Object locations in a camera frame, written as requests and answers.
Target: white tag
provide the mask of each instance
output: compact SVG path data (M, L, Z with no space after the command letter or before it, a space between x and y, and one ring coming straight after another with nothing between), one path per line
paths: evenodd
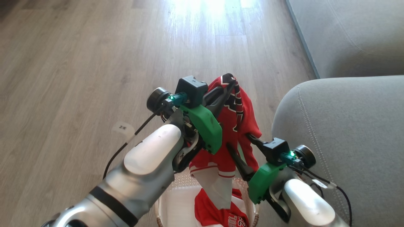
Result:
M319 180L317 180L317 179L313 179L312 181L313 181L314 183L316 183L318 186L322 187L322 188L325 188L325 189L328 188L325 184L323 184L323 182L321 182L321 181L319 181Z
M129 142L135 134L135 129L133 128L133 126L125 122L117 122L112 127L112 131L124 134L126 136L127 142Z

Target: red and white garment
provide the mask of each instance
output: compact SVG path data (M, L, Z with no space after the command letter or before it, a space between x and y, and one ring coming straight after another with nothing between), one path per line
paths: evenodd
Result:
M251 142L245 136L246 133L257 138L261 136L251 100L232 74L215 79L209 85L209 91L218 86L226 87L234 80L236 85L217 119L222 126L222 146L215 155L201 150L189 165L191 176L200 183L217 209L230 209L231 182L236 172L234 161L226 148L227 143L249 166L258 170Z
M241 192L233 189L230 209L218 210L201 189L195 197L195 218L198 227L248 227L246 206Z

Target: sofa cushion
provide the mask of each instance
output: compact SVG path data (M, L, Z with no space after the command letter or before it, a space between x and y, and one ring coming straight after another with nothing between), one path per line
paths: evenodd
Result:
M319 78L404 74L404 1L287 2Z
M314 173L347 193L355 226L404 223L404 76L304 82L282 99L272 136L314 152ZM337 190L326 200L348 220Z

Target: sofa stitching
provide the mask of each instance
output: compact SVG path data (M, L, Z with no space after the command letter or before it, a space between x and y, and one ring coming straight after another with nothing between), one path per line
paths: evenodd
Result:
M297 100L299 102L300 110L303 113L303 117L304 117L304 120L306 122L307 129L309 130L311 140L313 141L314 147L316 148L317 155L321 159L321 167L323 168L323 171L326 174L327 178L331 182L333 182L331 172L330 172L330 170L328 168L327 162L325 161L324 155L323 155L323 153L321 151L320 144L318 143L316 134L314 133L314 129L313 129L313 126L311 125L309 115L308 115L308 113L306 111L306 107L304 106L303 98L301 97L301 86L299 86L297 88L297 90L296 90L296 98L297 98ZM342 199L341 199L340 195L335 190L333 190L332 194L334 196L334 199L339 202L339 203L337 203L338 204L338 209L343 211L344 215L346 216L347 211L345 209L345 206L342 203Z
M369 52L367 52L367 51L362 50L362 48L360 48L360 47L354 42L354 40L351 38L351 36L349 35L349 33L345 30L344 26L342 25L340 19L339 19L338 16L337 16L337 13L335 12L334 7L332 6L332 4L330 3L329 0L327 0L327 3L328 3L328 5L329 5L329 7L330 7L332 13L334 14L334 17L335 17L335 19L337 20L339 26L340 26L341 29L343 30L343 33L344 33L344 35L345 35L345 38L348 40L348 42L351 43L351 45L352 45L353 47L355 47L356 49L358 49L359 51L361 51L361 52L363 52L364 54L367 54L367 55L385 56L385 57L386 57L386 56L395 56L395 57L404 56L404 55L379 55L379 54L373 54L373 53L369 53Z

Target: robotic arm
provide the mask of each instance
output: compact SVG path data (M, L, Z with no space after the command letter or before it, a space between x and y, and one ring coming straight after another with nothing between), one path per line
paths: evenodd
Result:
M221 146L216 118L234 84L207 92L194 77L180 79L175 94L156 89L147 108L167 119L165 124L132 148L124 160L79 203L55 215L42 227L133 227L174 181L174 173L188 167L201 148L215 154ZM268 163L252 171L228 146L254 203L268 201L287 223L297 226L348 226L310 186L286 166L315 164L310 149L290 151L275 138L267 143L247 135Z

